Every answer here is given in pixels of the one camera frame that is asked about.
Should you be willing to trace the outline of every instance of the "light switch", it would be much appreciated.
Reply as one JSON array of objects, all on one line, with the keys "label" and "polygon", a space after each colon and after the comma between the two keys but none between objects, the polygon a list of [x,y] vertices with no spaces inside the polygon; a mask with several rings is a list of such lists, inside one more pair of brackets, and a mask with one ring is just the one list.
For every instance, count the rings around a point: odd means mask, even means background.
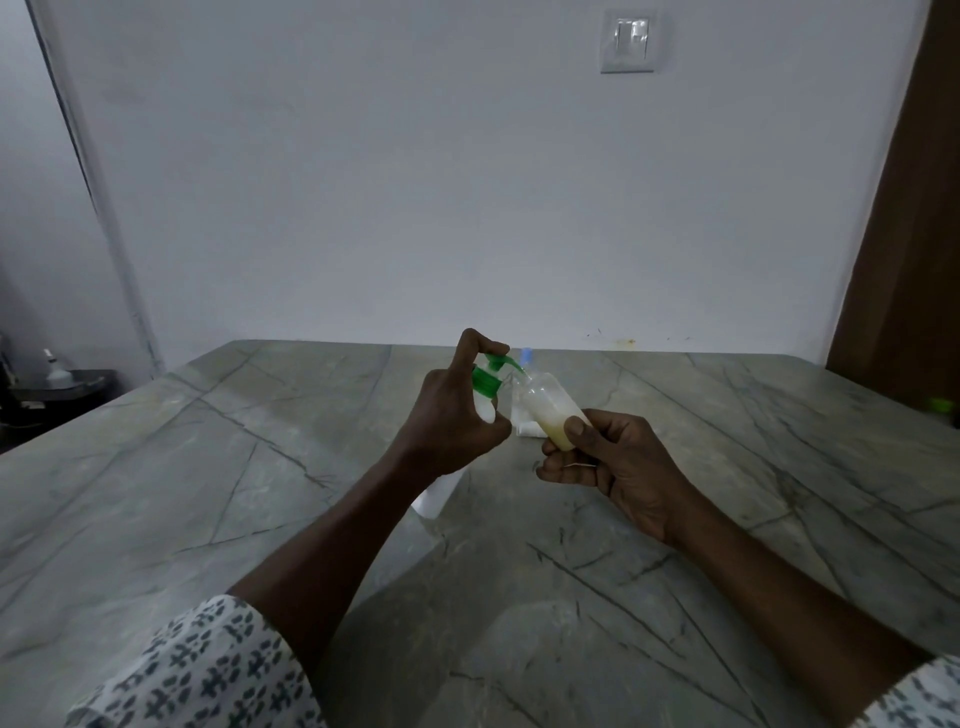
[{"label": "light switch", "polygon": [[656,33],[653,11],[605,11],[600,37],[600,72],[655,70],[659,50]]}]

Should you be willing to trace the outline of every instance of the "skin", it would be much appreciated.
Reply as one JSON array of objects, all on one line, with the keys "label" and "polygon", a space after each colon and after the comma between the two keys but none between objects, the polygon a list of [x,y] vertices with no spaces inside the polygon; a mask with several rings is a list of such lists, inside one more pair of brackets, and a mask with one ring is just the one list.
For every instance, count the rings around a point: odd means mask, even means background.
[{"label": "skin", "polygon": [[685,554],[834,725],[850,725],[932,659],[727,518],[686,479],[642,417],[597,409],[585,414],[593,427],[575,417],[564,425],[575,450],[544,444],[540,479],[596,488],[643,533]]},{"label": "skin", "polygon": [[[229,590],[283,635],[307,671],[320,661],[373,558],[414,499],[510,435],[510,422],[499,413],[492,424],[479,418],[470,383],[477,354],[508,349],[464,331],[449,368],[426,376],[383,457]],[[644,419],[585,413],[593,426],[577,418],[565,424],[575,450],[544,444],[540,479],[596,488],[643,533],[685,554],[835,725],[849,725],[932,658],[740,529],[686,479]]]},{"label": "skin", "polygon": [[477,415],[471,383],[478,354],[509,350],[472,328],[464,331],[450,366],[423,380],[383,457],[333,507],[229,589],[283,635],[308,672],[410,504],[438,477],[456,473],[510,436],[503,415],[491,424]]}]

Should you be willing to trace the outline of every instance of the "white cloth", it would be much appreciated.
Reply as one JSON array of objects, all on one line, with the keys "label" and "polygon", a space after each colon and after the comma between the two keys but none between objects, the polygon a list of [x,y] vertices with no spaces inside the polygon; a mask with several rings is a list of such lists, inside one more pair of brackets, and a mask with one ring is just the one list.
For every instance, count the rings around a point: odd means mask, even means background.
[{"label": "white cloth", "polygon": [[918,667],[871,705],[852,728],[960,728],[960,659]]},{"label": "white cloth", "polygon": [[217,596],[174,619],[67,714],[66,728],[325,728],[293,651],[260,614]]}]

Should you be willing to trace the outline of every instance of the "green object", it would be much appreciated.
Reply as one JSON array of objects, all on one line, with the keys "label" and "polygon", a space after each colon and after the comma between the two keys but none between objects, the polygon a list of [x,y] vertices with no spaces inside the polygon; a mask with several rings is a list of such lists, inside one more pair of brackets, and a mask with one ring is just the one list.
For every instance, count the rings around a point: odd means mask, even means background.
[{"label": "green object", "polygon": [[495,353],[488,353],[488,354],[484,354],[484,355],[487,357],[487,361],[490,362],[490,371],[491,371],[491,372],[499,372],[501,369],[503,369],[503,365],[504,365],[504,364],[509,364],[509,365],[512,366],[514,369],[516,369],[518,372],[522,372],[522,371],[523,371],[523,367],[521,367],[519,364],[517,364],[517,363],[516,363],[512,358],[510,358],[509,356],[499,356],[498,354],[495,354]]},{"label": "green object", "polygon": [[926,406],[930,408],[931,412],[936,412],[938,415],[948,415],[956,405],[942,397],[931,397],[926,401]]},{"label": "green object", "polygon": [[476,364],[473,365],[473,391],[483,395],[488,400],[496,397],[500,389],[500,380],[490,372],[485,372]]}]

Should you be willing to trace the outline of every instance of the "gray marble countertop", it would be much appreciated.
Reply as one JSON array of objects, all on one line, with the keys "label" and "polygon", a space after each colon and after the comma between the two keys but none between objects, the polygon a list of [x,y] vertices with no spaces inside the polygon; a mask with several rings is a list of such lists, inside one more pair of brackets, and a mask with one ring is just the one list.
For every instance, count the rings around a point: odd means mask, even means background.
[{"label": "gray marble countertop", "polygon": [[[243,341],[0,457],[0,724],[68,706],[378,457],[449,349]],[[538,352],[583,406],[645,415],[724,511],[934,651],[960,652],[960,433],[799,359]],[[813,726],[684,558],[540,442],[408,511],[316,676],[342,726]]]}]

